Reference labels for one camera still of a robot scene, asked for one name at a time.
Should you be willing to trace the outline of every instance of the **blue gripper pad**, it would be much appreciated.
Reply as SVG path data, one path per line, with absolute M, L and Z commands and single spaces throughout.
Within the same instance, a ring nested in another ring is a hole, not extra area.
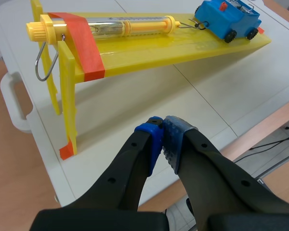
M 169 115 L 164 121 L 164 143 L 163 151 L 168 163 L 174 170 L 174 173 L 178 175 L 178 168 L 180 163 L 181 148 L 183 135 L 196 127 L 190 125 L 185 120 L 182 120 L 176 116 Z
M 161 119 L 158 116 L 154 116 L 149 118 L 150 119 Z M 149 169 L 149 176 L 152 175 L 153 169 L 155 167 L 156 161 L 158 160 L 158 156 L 162 151 L 163 146 L 163 135 L 164 135 L 164 128 L 158 127 L 155 124 L 144 123 L 135 128 L 135 131 L 145 131 L 151 134 L 152 136 L 152 149 L 151 149 L 151 158 L 150 158 L 150 169 Z

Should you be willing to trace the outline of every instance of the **metal wire handle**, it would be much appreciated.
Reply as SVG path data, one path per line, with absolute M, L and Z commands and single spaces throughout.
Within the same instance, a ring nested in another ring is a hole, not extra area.
M 62 41 L 64 41 L 65 38 L 66 38 L 66 37 L 65 37 L 65 35 L 63 34 L 63 35 L 62 35 Z M 45 46 L 46 46 L 46 42 L 43 42 L 42 47 L 41 47 L 40 50 L 39 50 L 37 59 L 36 59 L 36 61 L 35 61 L 35 74 L 36 74 L 38 80 L 39 80 L 39 81 L 42 81 L 42 82 L 46 81 L 46 80 L 49 78 L 50 74 L 52 73 L 53 67 L 54 67 L 54 65 L 56 64 L 57 59 L 58 59 L 58 52 L 57 52 L 56 55 L 55 55 L 54 58 L 53 58 L 52 65 L 50 66 L 47 75 L 45 76 L 45 78 L 41 78 L 41 77 L 39 76 L 39 59 L 40 59 L 40 57 L 42 56 L 42 53 L 43 53 L 43 50 L 44 50 Z
M 249 4 L 252 7 L 252 10 L 254 10 L 255 6 L 252 4 Z

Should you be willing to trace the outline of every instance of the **white table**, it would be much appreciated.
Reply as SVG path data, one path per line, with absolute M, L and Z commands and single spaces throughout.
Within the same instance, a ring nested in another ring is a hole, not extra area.
M 72 0 L 41 0 L 45 12 L 192 13 L 201 2 L 79 0 L 75 5 Z M 39 82 L 34 72 L 38 46 L 29 41 L 25 29 L 25 23 L 33 20 L 30 3 L 13 0 L 0 6 L 0 52 L 8 68 L 1 90 L 13 124 L 32 132 L 62 206 L 91 187 L 134 128 L 151 116 L 179 116 L 221 149 L 289 101 L 289 23 L 261 0 L 251 3 L 261 14 L 261 27 L 272 39 L 255 52 L 78 84 L 79 155 L 66 161 L 58 152 L 66 145 L 63 116 L 55 115 L 46 83 Z M 59 86 L 58 67 L 53 75 Z M 33 104 L 26 118 L 12 91 L 14 83 L 21 80 Z M 140 203 L 177 179 L 161 155 L 145 183 Z

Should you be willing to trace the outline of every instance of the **red knob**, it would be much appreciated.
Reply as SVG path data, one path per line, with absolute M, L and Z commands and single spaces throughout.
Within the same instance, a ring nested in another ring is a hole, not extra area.
M 225 1 L 223 1 L 221 3 L 221 6 L 220 6 L 219 10 L 224 12 L 227 9 L 227 7 L 228 7 L 227 3 Z

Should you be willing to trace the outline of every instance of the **toy car wheel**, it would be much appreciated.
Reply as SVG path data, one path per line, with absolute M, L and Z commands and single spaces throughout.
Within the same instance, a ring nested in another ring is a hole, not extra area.
M 232 30 L 232 31 L 230 31 L 230 32 L 225 36 L 224 41 L 225 41 L 226 43 L 229 43 L 229 42 L 231 42 L 232 40 L 234 40 L 235 37 L 236 37 L 236 31 L 235 31 L 235 30 Z
M 247 34 L 246 38 L 247 38 L 248 40 L 252 40 L 257 34 L 258 34 L 258 29 L 257 29 L 257 28 L 254 28 L 253 30 L 251 30 L 251 31 Z
M 198 6 L 197 9 L 195 10 L 195 14 L 196 14 L 197 10 L 199 9 L 199 7 L 200 7 L 200 6 Z

